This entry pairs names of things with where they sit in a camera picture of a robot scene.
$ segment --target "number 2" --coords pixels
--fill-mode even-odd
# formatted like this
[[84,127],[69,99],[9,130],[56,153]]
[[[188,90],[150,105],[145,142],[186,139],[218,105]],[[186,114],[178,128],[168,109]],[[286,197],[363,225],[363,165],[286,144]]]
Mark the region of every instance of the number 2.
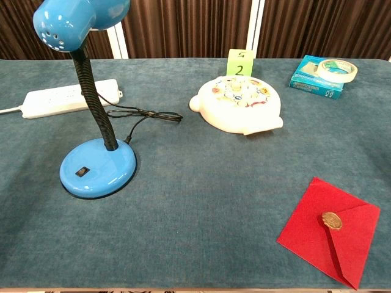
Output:
[[238,67],[240,67],[240,70],[238,72],[236,72],[235,75],[243,75],[243,74],[240,74],[240,72],[242,72],[242,70],[243,70],[243,66],[238,65]]

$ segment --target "lamp head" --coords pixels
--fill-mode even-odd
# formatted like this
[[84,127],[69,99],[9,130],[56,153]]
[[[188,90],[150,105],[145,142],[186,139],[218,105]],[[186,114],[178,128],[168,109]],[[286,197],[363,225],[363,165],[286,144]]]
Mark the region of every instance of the lamp head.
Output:
[[50,48],[72,52],[91,29],[108,29],[128,13],[130,0],[45,0],[35,11],[38,37]]

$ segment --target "red envelope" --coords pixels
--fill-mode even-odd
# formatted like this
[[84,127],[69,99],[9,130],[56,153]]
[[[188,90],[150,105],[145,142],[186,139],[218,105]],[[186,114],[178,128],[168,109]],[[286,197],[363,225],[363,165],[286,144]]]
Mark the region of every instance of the red envelope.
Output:
[[[342,227],[328,228],[324,212],[336,213]],[[277,242],[357,290],[379,215],[377,206],[313,178]]]

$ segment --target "brown curtain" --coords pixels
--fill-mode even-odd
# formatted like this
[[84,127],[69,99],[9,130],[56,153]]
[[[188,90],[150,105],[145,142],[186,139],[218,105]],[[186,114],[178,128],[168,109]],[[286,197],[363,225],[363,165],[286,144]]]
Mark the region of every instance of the brown curtain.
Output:
[[391,56],[391,0],[266,0],[257,57]]
[[246,47],[250,9],[251,0],[132,0],[129,57],[227,57]]
[[[0,59],[69,59],[42,43],[32,25],[34,11],[42,0],[0,0]],[[105,31],[87,37],[90,58],[113,58]]]

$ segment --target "wax seal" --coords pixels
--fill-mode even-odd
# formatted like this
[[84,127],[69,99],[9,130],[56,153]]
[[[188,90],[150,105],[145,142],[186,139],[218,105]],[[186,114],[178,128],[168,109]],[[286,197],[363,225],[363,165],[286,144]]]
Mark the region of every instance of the wax seal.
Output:
[[337,214],[333,212],[324,212],[322,214],[323,223],[330,229],[339,230],[342,228],[342,221]]

